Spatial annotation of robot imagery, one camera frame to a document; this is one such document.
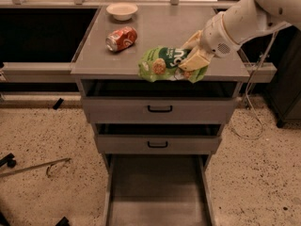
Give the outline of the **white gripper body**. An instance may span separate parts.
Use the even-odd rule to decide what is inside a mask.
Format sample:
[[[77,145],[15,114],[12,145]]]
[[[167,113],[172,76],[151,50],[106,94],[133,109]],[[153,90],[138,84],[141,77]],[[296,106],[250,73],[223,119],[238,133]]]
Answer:
[[[240,45],[227,32],[224,15],[224,12],[215,14],[203,27],[200,39],[202,47],[216,57],[226,57],[240,49]]]

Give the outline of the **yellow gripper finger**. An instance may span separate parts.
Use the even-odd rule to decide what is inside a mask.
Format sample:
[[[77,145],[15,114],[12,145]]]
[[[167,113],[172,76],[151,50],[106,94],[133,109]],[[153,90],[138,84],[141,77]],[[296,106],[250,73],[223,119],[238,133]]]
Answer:
[[[208,66],[214,57],[213,53],[207,52],[199,46],[189,48],[189,54],[179,65],[179,68],[186,72],[192,72]]]
[[[202,37],[202,31],[198,30],[182,45],[182,49],[189,49],[189,50],[202,49],[203,46],[200,43],[201,37]]]

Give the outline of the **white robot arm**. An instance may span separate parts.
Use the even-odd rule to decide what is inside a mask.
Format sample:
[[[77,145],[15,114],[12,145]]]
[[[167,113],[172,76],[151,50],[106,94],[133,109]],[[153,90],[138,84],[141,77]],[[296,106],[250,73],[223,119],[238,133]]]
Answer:
[[[239,0],[211,18],[184,45],[190,51],[179,67],[187,72],[225,57],[249,40],[293,25],[301,28],[301,0]]]

